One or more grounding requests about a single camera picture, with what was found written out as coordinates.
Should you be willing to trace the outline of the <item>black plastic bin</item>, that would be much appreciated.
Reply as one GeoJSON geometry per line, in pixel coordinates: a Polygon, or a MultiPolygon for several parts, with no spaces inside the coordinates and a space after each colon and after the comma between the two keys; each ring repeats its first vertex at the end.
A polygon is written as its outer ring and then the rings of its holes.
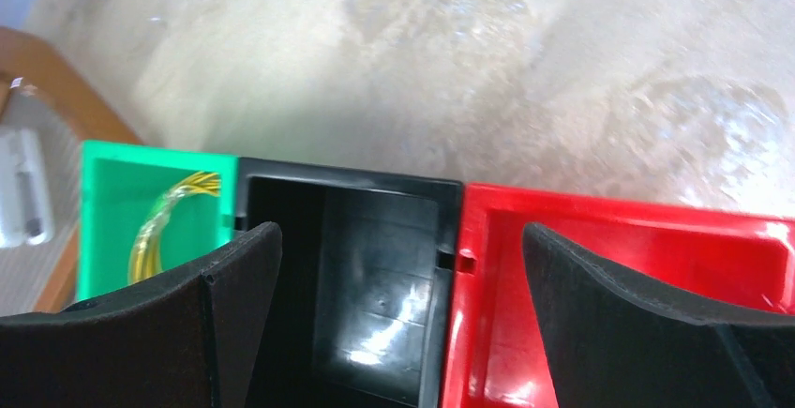
{"type": "Polygon", "coordinates": [[[436,407],[463,186],[242,158],[236,226],[282,258],[250,407],[436,407]]]}

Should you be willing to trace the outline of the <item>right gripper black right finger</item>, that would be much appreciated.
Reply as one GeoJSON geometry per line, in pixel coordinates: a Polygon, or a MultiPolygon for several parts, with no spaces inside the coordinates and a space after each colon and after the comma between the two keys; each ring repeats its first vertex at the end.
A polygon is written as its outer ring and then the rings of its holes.
{"type": "Polygon", "coordinates": [[[523,231],[561,407],[790,407],[794,319],[677,288],[549,228],[523,231]]]}

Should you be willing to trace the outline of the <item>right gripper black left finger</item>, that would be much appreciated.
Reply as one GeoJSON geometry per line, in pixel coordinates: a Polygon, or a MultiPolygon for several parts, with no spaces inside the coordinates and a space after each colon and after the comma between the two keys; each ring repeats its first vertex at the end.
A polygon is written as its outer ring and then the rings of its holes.
{"type": "Polygon", "coordinates": [[[242,407],[276,288],[279,227],[56,313],[1,320],[5,407],[242,407]]]}

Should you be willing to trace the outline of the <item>green plastic bin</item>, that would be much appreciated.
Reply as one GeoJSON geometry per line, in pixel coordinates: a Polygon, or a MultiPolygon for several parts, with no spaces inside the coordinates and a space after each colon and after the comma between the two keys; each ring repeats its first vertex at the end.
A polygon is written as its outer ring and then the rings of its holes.
{"type": "Polygon", "coordinates": [[[134,239],[157,199],[198,171],[218,174],[219,195],[189,196],[176,204],[161,237],[162,266],[169,270],[229,242],[237,170],[232,155],[84,142],[77,300],[128,285],[134,239]]]}

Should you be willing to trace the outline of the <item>red plastic bin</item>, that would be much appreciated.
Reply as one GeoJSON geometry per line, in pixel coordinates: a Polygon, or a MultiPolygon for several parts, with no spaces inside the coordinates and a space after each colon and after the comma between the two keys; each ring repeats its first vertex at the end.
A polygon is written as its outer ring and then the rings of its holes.
{"type": "Polygon", "coordinates": [[[524,272],[530,222],[685,290],[794,311],[791,218],[473,183],[460,221],[445,407],[557,403],[524,272]]]}

